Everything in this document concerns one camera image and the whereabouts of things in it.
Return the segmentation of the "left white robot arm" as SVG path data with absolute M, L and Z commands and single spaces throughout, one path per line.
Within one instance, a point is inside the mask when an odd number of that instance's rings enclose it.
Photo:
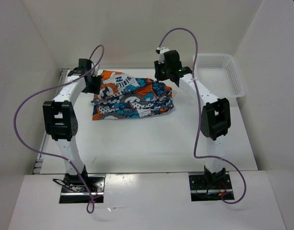
M 74 104 L 82 92 L 99 92 L 101 79 L 93 75 L 98 69 L 91 60 L 80 58 L 58 95 L 43 103 L 46 133 L 57 144 L 66 168 L 65 179 L 54 181 L 72 192 L 87 192 L 90 184 L 76 144 L 79 124 Z

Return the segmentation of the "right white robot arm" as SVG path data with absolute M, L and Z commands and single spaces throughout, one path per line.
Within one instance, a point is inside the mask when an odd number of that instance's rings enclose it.
M 224 178 L 226 169 L 221 163 L 224 142 L 231 127 L 230 103 L 227 98 L 219 98 L 208 90 L 189 67 L 183 67 L 176 50 L 158 47 L 158 60 L 154 62 L 155 77 L 159 81 L 170 80 L 190 96 L 197 99 L 199 109 L 198 134 L 205 138 L 206 159 L 204 183 L 215 188 Z

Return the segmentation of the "colourful patterned shorts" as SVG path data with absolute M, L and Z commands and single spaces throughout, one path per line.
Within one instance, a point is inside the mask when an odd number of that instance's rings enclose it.
M 172 88 L 150 78 L 104 70 L 93 98 L 93 121 L 161 115 L 173 109 Z

